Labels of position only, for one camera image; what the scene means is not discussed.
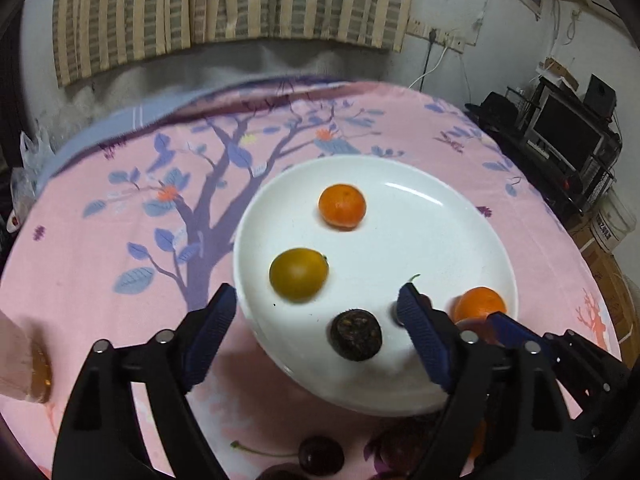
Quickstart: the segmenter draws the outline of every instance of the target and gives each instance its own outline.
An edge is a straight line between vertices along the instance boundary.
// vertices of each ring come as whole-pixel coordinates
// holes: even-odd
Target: blue gripper pad
[[[205,318],[184,355],[182,384],[190,391],[204,381],[220,343],[236,315],[236,290],[228,286]]]
[[[450,393],[453,384],[449,350],[441,341],[419,301],[419,296],[416,297],[408,285],[403,285],[398,294],[398,319],[409,333],[415,351],[431,381]]]
[[[506,314],[494,312],[486,318],[494,329],[495,338],[507,348],[520,348],[527,341],[535,341],[542,348],[543,354],[553,359],[554,354],[545,339],[532,332]]]

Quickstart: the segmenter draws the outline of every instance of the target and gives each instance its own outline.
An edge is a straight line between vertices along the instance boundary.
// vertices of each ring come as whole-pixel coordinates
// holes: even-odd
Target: monitor screen
[[[596,130],[553,96],[546,100],[534,130],[576,171],[582,170],[601,139]]]

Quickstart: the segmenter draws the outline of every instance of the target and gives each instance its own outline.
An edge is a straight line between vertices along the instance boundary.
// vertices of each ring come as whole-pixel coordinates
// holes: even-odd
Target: plastic bag
[[[14,201],[16,228],[24,224],[29,211],[35,204],[38,177],[49,159],[54,156],[47,131],[40,131],[36,137],[36,144],[31,142],[31,139],[22,132],[20,134],[20,154],[24,167],[13,168],[11,172],[11,198]]]

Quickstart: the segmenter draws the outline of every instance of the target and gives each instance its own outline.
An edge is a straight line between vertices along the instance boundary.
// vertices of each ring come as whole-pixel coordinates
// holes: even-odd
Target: plaid curtain
[[[399,51],[411,0],[54,0],[59,86],[192,44],[321,38]]]

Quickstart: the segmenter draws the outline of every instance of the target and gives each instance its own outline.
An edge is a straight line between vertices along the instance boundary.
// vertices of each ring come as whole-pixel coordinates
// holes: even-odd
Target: yellow-green fruit
[[[276,257],[269,269],[274,290],[289,301],[311,299],[324,285],[329,265],[318,251],[298,247]]]

